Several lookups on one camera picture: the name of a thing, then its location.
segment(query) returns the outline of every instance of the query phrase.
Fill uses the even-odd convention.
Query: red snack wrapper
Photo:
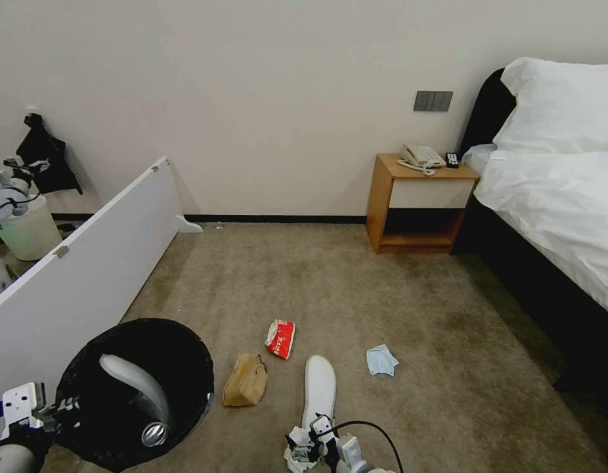
[[[293,322],[275,319],[269,327],[265,345],[274,355],[289,359],[293,346],[293,336],[295,336],[295,324]]]

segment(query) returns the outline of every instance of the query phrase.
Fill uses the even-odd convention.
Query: black headboard
[[[458,153],[460,158],[475,145],[491,143],[516,106],[516,98],[501,82],[501,74],[503,69],[494,71],[479,90]]]

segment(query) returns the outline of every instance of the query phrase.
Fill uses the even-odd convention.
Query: white panel
[[[464,208],[472,179],[396,179],[390,208]]]
[[[0,295],[0,399],[40,381],[53,400],[74,355],[123,317],[179,228],[171,164],[156,165]]]

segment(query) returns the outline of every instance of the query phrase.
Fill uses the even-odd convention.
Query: black baseboard
[[[85,221],[93,214],[53,214],[54,220]],[[191,222],[244,223],[356,223],[365,224],[364,215],[202,215],[186,214]]]
[[[68,221],[85,221],[94,214],[55,214],[52,213],[53,219],[57,220],[68,220]]]

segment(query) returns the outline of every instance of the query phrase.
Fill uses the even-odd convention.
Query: remote control
[[[446,167],[447,168],[458,168],[460,167],[459,161],[457,161],[457,154],[447,153],[446,154]]]

